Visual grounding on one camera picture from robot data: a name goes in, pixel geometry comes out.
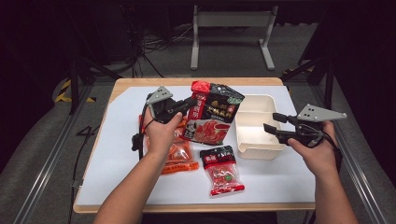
person's right hand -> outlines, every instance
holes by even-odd
[[[323,122],[323,132],[327,133],[337,145],[332,122]],[[324,139],[320,145],[314,148],[306,147],[292,138],[289,139],[288,143],[303,157],[306,166],[316,177],[337,174],[334,151],[332,145],[327,140]]]
[[[168,154],[169,148],[172,146],[175,139],[175,129],[181,122],[182,117],[181,113],[177,113],[168,123],[162,124],[152,120],[149,109],[146,110],[143,124],[148,134],[149,153],[160,153],[161,156]]]

white tabletop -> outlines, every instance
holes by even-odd
[[[165,86],[173,99],[191,96],[190,86]],[[231,86],[243,94],[268,94],[275,99],[277,112],[296,115],[290,94],[284,86]],[[132,136],[138,132],[138,115],[147,95],[158,89],[131,87],[108,105],[97,145],[93,150],[75,206],[97,206],[103,203],[138,162],[138,153],[132,151]],[[293,131],[290,124],[281,124],[282,130]],[[272,161],[245,160],[237,156],[235,125],[224,139],[224,145],[233,147],[236,167],[245,190],[211,197],[211,181],[206,175],[199,151],[210,146],[191,143],[193,157],[199,162],[196,171],[160,176],[148,198],[148,205],[238,204],[253,203],[312,203],[315,179],[303,159],[292,148],[286,147]]]

red packet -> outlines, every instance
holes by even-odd
[[[239,180],[232,147],[201,150],[200,157],[212,182],[211,196],[245,189],[245,185]]]
[[[189,110],[182,138],[210,146],[222,145],[245,96],[226,85],[193,81],[192,98],[197,106]]]
[[[169,175],[182,171],[192,171],[199,168],[199,163],[196,161],[191,152],[191,144],[189,141],[180,138],[183,133],[183,127],[186,122],[186,117],[178,124],[175,129],[174,144],[169,148],[168,159],[163,167],[162,175]],[[149,150],[149,138],[146,136],[147,150]]]

snack bag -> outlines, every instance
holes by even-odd
[[[193,81],[192,99],[182,138],[210,146],[222,145],[245,96],[226,85]]]
[[[178,124],[175,129],[175,140],[173,145],[169,148],[168,158],[163,167],[162,175],[169,175],[181,171],[192,171],[199,168],[198,161],[192,157],[190,142],[180,138],[183,133],[183,127],[187,118]],[[149,137],[146,136],[146,149],[149,150]]]
[[[201,150],[200,157],[212,182],[211,196],[245,189],[245,185],[239,180],[232,147]]]

food container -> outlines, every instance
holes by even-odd
[[[263,124],[280,129],[273,120],[276,112],[274,98],[270,95],[246,95],[235,115],[238,156],[243,159],[274,159],[285,147],[277,138],[267,133]]]

